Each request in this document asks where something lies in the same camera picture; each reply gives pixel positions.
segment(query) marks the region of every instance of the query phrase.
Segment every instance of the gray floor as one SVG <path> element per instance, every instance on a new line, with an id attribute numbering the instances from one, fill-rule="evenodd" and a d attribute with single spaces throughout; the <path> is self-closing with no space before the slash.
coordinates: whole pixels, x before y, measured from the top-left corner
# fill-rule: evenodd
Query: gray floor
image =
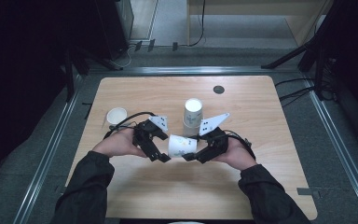
<path id="1" fill-rule="evenodd" d="M 153 35 L 158 33 L 157 29 L 154 27 Z M 287 27 L 282 29 L 284 29 L 283 33 L 287 32 Z M 168 37 L 167 43 L 176 38 L 168 35 L 166 37 Z M 277 46 L 267 49 L 255 46 L 245 49 L 228 46 L 181 47 L 177 51 L 172 51 L 170 47 L 154 48 L 152 51 L 148 51 L 147 47 L 143 47 L 139 51 L 129 50 L 131 63 L 121 72 L 110 72 L 98 64 L 91 63 L 91 71 L 89 76 L 84 77 L 83 85 L 79 87 L 75 108 L 58 144 L 43 187 L 40 189 L 28 217 L 28 223 L 48 223 L 51 219 L 55 202 L 61 195 L 77 144 L 87 121 L 85 117 L 90 106 L 83 103 L 92 103 L 103 77 L 184 76 L 184 66 L 241 66 L 243 71 L 247 70 L 248 72 L 220 75 L 267 74 L 273 78 L 274 82 L 279 82 L 302 77 L 296 70 L 296 64 L 301 55 L 274 71 L 260 70 L 259 65 L 276 60 L 292 48 L 295 47 L 290 44 L 277 44 Z M 126 64 L 129 61 L 130 58 L 124 55 L 117 63 Z M 301 88 L 304 88 L 303 82 L 294 82 L 278 87 L 277 92 L 282 96 Z M 337 103 L 325 102 L 325 104 L 358 167 L 358 144 L 351 125 Z M 16 148 L 3 163 L 0 169 L 0 223 L 11 223 L 15 219 L 64 107 L 65 91 L 57 97 L 39 122 L 33 135 Z M 314 201 L 318 217 L 312 220 L 312 223 L 358 223 L 358 196 L 353 190 L 310 97 L 307 95 L 300 98 L 286 106 L 283 112 L 295 141 L 306 178 L 310 188 L 315 192 Z M 109 218 L 106 223 L 118 223 L 118 220 Z"/>

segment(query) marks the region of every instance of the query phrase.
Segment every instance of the black hole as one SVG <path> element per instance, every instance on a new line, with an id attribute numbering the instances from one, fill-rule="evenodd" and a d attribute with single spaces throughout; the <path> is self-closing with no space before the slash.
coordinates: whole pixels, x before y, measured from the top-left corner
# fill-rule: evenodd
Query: black hole
<path id="1" fill-rule="evenodd" d="M 215 86 L 213 87 L 213 91 L 214 93 L 222 94 L 223 92 L 225 92 L 225 88 L 222 86 Z"/>

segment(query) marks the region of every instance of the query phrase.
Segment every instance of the black cable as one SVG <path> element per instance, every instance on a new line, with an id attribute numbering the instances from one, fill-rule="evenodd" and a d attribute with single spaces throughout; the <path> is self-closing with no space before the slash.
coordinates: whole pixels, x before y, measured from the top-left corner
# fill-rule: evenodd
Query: black cable
<path id="1" fill-rule="evenodd" d="M 103 139 L 109 137 L 112 134 L 112 132 L 118 130 L 128 120 L 133 119 L 133 118 L 138 117 L 138 116 L 141 116 L 141 115 L 144 115 L 144 114 L 147 114 L 147 115 L 150 115 L 150 116 L 156 116 L 152 112 L 140 112 L 140 113 L 136 113 L 134 115 L 131 115 L 131 116 L 127 117 L 126 119 L 123 119 L 119 124 L 117 124 L 115 126 L 113 126 L 113 125 L 109 126 L 110 131 L 106 133 L 106 135 L 103 137 Z"/>
<path id="2" fill-rule="evenodd" d="M 283 105 L 282 107 L 286 107 L 287 105 L 290 105 L 292 102 L 298 100 L 299 98 L 301 98 L 302 96 L 304 96 L 305 94 L 309 93 L 310 91 L 305 91 L 302 94 L 298 95 L 297 98 L 295 98 L 294 100 L 290 101 L 289 103 L 287 103 L 286 105 Z"/>
<path id="3" fill-rule="evenodd" d="M 120 131 L 120 128 L 135 129 L 135 126 L 136 126 L 136 125 L 137 125 L 137 123 L 136 123 L 135 121 L 133 121 L 133 122 L 131 122 L 131 123 L 129 123 L 129 124 L 120 125 L 120 126 L 116 125 L 115 127 L 117 127 L 117 128 L 116 128 L 117 131 Z"/>
<path id="4" fill-rule="evenodd" d="M 293 81 L 299 81 L 299 80 L 311 80 L 311 81 L 314 81 L 315 79 L 314 78 L 295 78 L 295 79 L 289 79 L 289 80 L 285 80 L 285 81 L 282 81 L 282 82 L 278 82 L 277 84 L 275 84 L 275 87 L 283 84 L 283 83 L 287 83 L 287 82 L 293 82 Z"/>
<path id="5" fill-rule="evenodd" d="M 202 23 L 201 23 L 201 27 L 202 27 L 202 33 L 201 33 L 201 36 L 200 36 L 200 39 L 196 42 L 196 43 L 194 43 L 194 44 L 191 44 L 191 45 L 188 45 L 189 47 L 194 47 L 194 46 L 196 46 L 196 45 L 198 45 L 199 44 L 199 42 L 202 40 L 202 38 L 203 38 L 203 33 L 204 33 L 204 16 L 205 16 L 205 1 L 206 0 L 203 0 L 203 4 L 202 4 Z"/>
<path id="6" fill-rule="evenodd" d="M 224 130 L 224 132 L 229 132 L 229 134 L 227 135 L 228 137 L 230 138 L 235 138 L 237 139 L 238 141 L 241 142 L 241 144 L 245 147 L 246 151 L 249 152 L 249 154 L 251 155 L 251 157 L 255 160 L 255 154 L 254 152 L 252 151 L 252 143 L 248 141 L 248 139 L 243 139 L 242 137 L 240 137 L 239 134 L 237 133 L 234 133 L 233 131 L 231 130 Z"/>
<path id="7" fill-rule="evenodd" d="M 298 96 L 298 94 L 300 94 L 300 93 L 302 93 L 302 92 L 304 92 L 304 91 L 305 91 L 305 92 L 310 92 L 310 91 L 313 91 L 314 89 L 315 89 L 314 87 L 307 87 L 307 88 L 301 89 L 301 90 L 299 90 L 299 91 L 294 91 L 294 92 L 292 92 L 292 93 L 290 93 L 290 94 L 281 96 L 281 97 L 279 98 L 279 100 L 280 100 L 280 101 L 283 101 L 283 100 L 286 100 L 286 99 L 288 99 L 288 98 L 296 97 L 296 96 Z"/>

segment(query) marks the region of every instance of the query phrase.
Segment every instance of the sleeve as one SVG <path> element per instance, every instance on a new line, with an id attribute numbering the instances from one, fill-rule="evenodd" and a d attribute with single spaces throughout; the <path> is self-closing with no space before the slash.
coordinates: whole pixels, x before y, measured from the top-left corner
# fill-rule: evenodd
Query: sleeve
<path id="1" fill-rule="evenodd" d="M 310 223 L 283 186 L 261 164 L 241 171 L 238 184 L 249 198 L 255 223 Z"/>
<path id="2" fill-rule="evenodd" d="M 114 172 L 107 156 L 90 151 L 77 164 L 50 223 L 104 223 L 106 188 Z"/>

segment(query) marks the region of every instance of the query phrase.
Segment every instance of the wooden table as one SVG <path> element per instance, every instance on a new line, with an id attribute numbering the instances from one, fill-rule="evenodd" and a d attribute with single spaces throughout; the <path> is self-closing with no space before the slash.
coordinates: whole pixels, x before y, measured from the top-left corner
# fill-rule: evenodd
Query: wooden table
<path id="1" fill-rule="evenodd" d="M 213 92 L 222 86 L 224 93 Z M 253 143 L 257 162 L 282 183 L 309 219 L 317 217 L 292 136 L 272 79 L 254 77 L 109 77 L 101 81 L 68 181 L 78 163 L 108 131 L 106 113 L 124 107 L 129 115 L 150 111 L 168 116 L 167 135 L 182 135 L 185 101 L 199 98 L 205 118 L 229 112 L 220 125 Z M 134 120 L 144 121 L 148 116 Z M 161 152 L 168 142 L 154 139 Z M 107 217 L 173 219 L 253 219 L 238 188 L 240 172 L 221 162 L 167 163 L 135 156 L 111 159 L 116 172 L 108 187 Z"/>
<path id="2" fill-rule="evenodd" d="M 202 15 L 202 0 L 187 0 L 187 44 L 190 44 L 190 16 Z M 333 0 L 208 0 L 205 15 L 283 15 L 301 46 L 315 29 Z"/>

